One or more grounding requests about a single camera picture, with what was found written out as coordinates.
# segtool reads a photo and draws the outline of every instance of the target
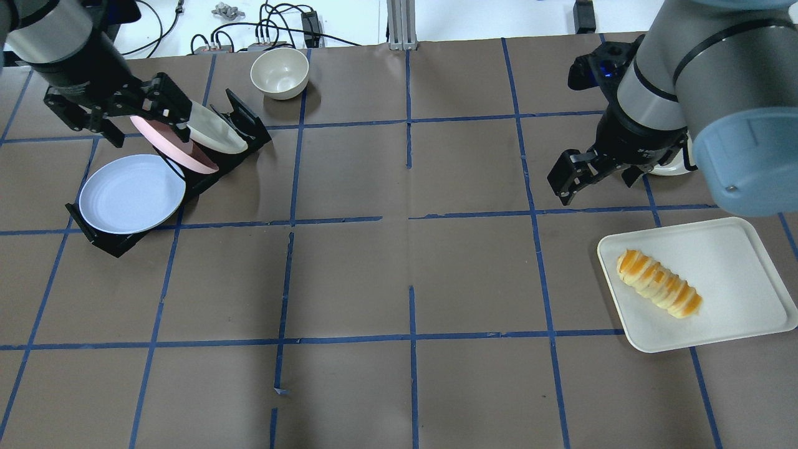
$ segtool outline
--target light blue plate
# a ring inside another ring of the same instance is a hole
[[[182,176],[183,171],[172,167]],[[122,157],[97,170],[81,190],[78,208],[86,223],[111,234],[155,228],[183,200],[186,183],[155,154]]]

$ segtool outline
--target gray robot arm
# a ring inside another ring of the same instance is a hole
[[[109,118],[138,115],[188,141],[191,100],[167,74],[134,77],[77,0],[0,0],[0,46],[6,35],[50,84],[44,102],[71,129],[100,133],[121,147],[124,134]]]
[[[669,161],[689,130],[697,166],[723,209],[746,216],[798,210],[792,3],[666,0],[639,48],[615,64],[621,81],[605,89],[610,105],[593,147],[566,151],[549,174],[563,204],[616,170],[631,185]],[[585,71],[607,76],[603,63],[593,54],[593,70]]]

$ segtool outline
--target table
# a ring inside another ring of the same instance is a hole
[[[151,148],[71,132],[6,69],[0,447],[793,445],[798,332],[644,354],[603,281],[601,237],[727,216],[701,174],[570,209],[545,181],[606,107],[565,82],[600,38],[312,49],[282,102],[256,54],[131,61],[232,89],[274,140],[120,259],[63,204]],[[798,214],[749,221],[796,297]]]

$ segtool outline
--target pink plate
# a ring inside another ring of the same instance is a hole
[[[211,161],[194,141],[188,143],[180,141],[168,125],[136,115],[131,116],[130,121],[145,139],[174,162],[203,175],[219,171],[219,166]]]

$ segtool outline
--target power adapter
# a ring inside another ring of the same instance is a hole
[[[596,16],[593,0],[576,0],[574,3],[574,28],[577,34],[589,34],[596,31]]]
[[[318,44],[322,40],[322,37],[318,35],[322,32],[322,24],[318,21],[316,11],[302,13],[302,31],[305,32],[305,46],[318,48]]]

